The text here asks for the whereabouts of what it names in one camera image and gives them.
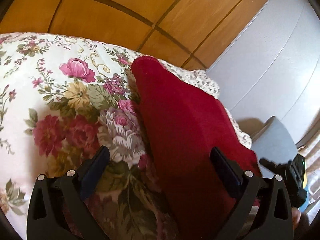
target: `curtain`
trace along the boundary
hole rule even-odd
[[[306,158],[306,174],[309,185],[309,206],[306,213],[310,223],[320,209],[320,130],[304,146],[299,153]]]

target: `wooden wall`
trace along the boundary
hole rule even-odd
[[[266,1],[15,0],[0,33],[79,36],[206,69]]]

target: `floral bedspread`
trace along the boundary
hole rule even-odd
[[[110,239],[179,238],[139,114],[130,66],[140,55],[83,38],[0,34],[0,205],[23,239],[37,176],[77,169],[100,145],[109,148],[111,162],[85,203]],[[218,98],[218,85],[204,71],[160,62]],[[250,137],[227,113],[250,148]]]

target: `white wall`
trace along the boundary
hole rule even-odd
[[[244,131],[275,115],[298,142],[319,118],[320,20],[307,0],[269,0],[207,73]]]

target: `red cushion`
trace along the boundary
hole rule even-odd
[[[155,58],[139,57],[131,68],[160,185],[182,237],[207,239],[235,203],[215,173],[210,150],[219,147],[261,176],[256,155],[239,143],[219,100],[179,80]]]

